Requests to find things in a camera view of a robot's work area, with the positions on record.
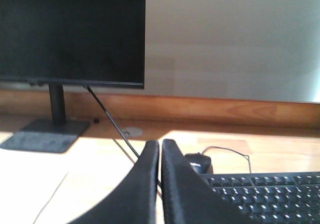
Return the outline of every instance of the white paper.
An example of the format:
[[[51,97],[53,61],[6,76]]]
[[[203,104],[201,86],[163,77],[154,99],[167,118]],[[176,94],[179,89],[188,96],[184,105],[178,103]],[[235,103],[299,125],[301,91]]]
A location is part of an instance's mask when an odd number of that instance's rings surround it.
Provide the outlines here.
[[[0,149],[0,224],[33,224],[68,169],[63,154]]]

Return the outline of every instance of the wooden desk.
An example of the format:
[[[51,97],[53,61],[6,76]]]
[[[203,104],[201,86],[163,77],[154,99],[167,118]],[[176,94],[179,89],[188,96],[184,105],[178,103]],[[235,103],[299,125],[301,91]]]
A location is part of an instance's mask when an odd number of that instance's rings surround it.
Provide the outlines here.
[[[0,116],[0,141],[26,125],[34,117]],[[304,172],[320,170],[320,132],[314,129],[250,127],[209,123],[160,121],[118,121],[121,127],[139,127],[143,135],[130,140],[140,153],[150,139],[175,139],[185,153],[201,152],[215,145],[250,155],[252,172]],[[112,141],[125,146],[111,123],[102,120],[90,128],[63,155],[69,173],[37,219],[37,224],[65,224],[102,200],[126,176],[133,164]],[[247,173],[247,161],[233,153],[213,149],[215,173]],[[157,220],[164,223],[162,205],[157,200]]]

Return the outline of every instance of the keyboard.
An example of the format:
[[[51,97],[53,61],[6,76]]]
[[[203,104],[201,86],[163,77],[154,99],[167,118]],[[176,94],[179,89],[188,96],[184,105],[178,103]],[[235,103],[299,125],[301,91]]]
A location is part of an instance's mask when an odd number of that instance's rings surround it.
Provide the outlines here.
[[[320,172],[201,174],[212,191],[263,224],[320,224]]]

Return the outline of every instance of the small black object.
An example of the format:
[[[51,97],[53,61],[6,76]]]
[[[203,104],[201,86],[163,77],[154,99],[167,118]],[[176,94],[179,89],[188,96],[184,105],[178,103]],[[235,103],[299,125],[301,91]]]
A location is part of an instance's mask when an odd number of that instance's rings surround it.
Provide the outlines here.
[[[184,157],[187,158],[196,173],[213,173],[211,158],[209,156],[200,153],[192,153],[186,154]]]

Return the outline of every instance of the monitor stand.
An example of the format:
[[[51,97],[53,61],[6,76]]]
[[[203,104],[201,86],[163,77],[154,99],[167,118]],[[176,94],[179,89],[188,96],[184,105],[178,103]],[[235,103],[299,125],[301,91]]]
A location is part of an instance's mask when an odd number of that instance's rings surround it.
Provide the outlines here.
[[[88,121],[67,120],[64,89],[49,84],[52,119],[36,119],[0,144],[0,148],[45,153],[64,153],[89,127]]]

